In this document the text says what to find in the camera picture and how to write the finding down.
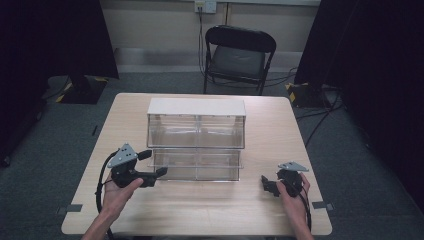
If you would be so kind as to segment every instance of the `gray carpet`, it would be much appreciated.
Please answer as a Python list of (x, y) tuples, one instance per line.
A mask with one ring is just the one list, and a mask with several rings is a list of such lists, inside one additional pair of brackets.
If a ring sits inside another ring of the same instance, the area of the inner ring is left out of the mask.
[[(271, 73), (269, 78), (284, 76)], [(120, 78), (110, 80), (97, 105), (48, 100), (41, 120), (11, 155), (11, 166), (0, 169), (0, 239), (80, 238), (61, 232), (64, 215), (57, 212), (71, 203), (116, 94), (201, 94), (203, 89), (200, 73), (122, 73)], [(46, 96), (64, 81), (65, 77), (51, 78)], [(247, 86), (209, 85), (208, 93), (255, 95), (255, 89)], [(287, 96), (287, 92), (277, 84), (266, 87), (263, 95)], [(335, 100), (335, 93), (330, 92), (329, 98)], [(322, 110), (294, 112), (301, 117)], [(298, 120), (305, 142), (323, 116)], [(307, 145), (323, 198), (335, 206), (329, 212), (332, 234), (318, 239), (423, 239), (422, 213), (392, 171), (366, 147), (364, 136), (342, 107), (329, 114)]]

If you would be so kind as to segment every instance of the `hand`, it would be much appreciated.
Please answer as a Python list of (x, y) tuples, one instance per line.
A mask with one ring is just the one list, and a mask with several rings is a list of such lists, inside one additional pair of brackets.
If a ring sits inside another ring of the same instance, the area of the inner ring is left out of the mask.
[(137, 178), (125, 188), (120, 188), (112, 181), (111, 174), (109, 173), (104, 185), (105, 194), (103, 197), (102, 211), (100, 211), (99, 215), (94, 219), (82, 239), (104, 239), (107, 230), (112, 223), (118, 219), (125, 204), (127, 204), (127, 201), (141, 184), (143, 184), (143, 179)]
[[(300, 176), (302, 177), (304, 189), (300, 192), (300, 194), (306, 200), (311, 185), (303, 173), (300, 173)], [(277, 181), (277, 188), (280, 192), (280, 198), (289, 218), (290, 225), (292, 226), (297, 239), (313, 239), (308, 228), (306, 220), (306, 209), (302, 199), (299, 196), (294, 198), (290, 197), (290, 195), (287, 193), (286, 186), (280, 181)]]
[(111, 173), (109, 173), (109, 176), (107, 177), (104, 185), (105, 194), (103, 197), (102, 212), (107, 212), (113, 221), (118, 219), (119, 215), (127, 204), (127, 201), (131, 198), (134, 191), (140, 187), (142, 183), (143, 179), (137, 178), (125, 188), (120, 188), (115, 184), (115, 182), (112, 181)]

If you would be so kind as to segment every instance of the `electrical outlet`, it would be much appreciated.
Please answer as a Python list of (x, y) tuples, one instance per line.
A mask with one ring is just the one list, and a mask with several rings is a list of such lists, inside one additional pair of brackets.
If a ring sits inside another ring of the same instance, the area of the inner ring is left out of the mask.
[(215, 1), (206, 1), (205, 2), (205, 13), (216, 13), (216, 2)]
[(194, 12), (216, 13), (216, 1), (194, 1)]
[(194, 1), (194, 12), (205, 12), (205, 1)]

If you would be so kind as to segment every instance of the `clear plastic box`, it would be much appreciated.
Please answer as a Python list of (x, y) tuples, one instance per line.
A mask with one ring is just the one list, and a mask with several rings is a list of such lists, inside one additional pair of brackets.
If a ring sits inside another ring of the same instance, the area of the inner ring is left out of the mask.
[(244, 102), (234, 99), (153, 98), (149, 148), (244, 148)]
[(164, 180), (238, 181), (244, 149), (243, 100), (152, 98), (147, 112), (151, 167)]
[(238, 181), (240, 150), (210, 148), (154, 149), (149, 166), (168, 167), (162, 180)]

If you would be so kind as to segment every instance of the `wooden tabletop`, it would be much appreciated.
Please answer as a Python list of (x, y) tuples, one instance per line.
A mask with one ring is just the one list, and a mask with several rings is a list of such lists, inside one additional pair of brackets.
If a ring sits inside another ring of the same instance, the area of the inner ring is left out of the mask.
[[(246, 108), (243, 168), (234, 182), (161, 181), (153, 188), (134, 192), (119, 219), (114, 235), (126, 236), (282, 236), (292, 235), (280, 198), (265, 192), (260, 176), (277, 179), (279, 163), (295, 161), (309, 172), (312, 234), (328, 235), (332, 226), (322, 201), (290, 102), (283, 97), (121, 93), (113, 102), (68, 212), (65, 234), (83, 234), (97, 216), (96, 186), (105, 159), (128, 142), (136, 152), (146, 147), (147, 109), (152, 97), (243, 99)], [(153, 171), (149, 160), (138, 161), (136, 170)]]

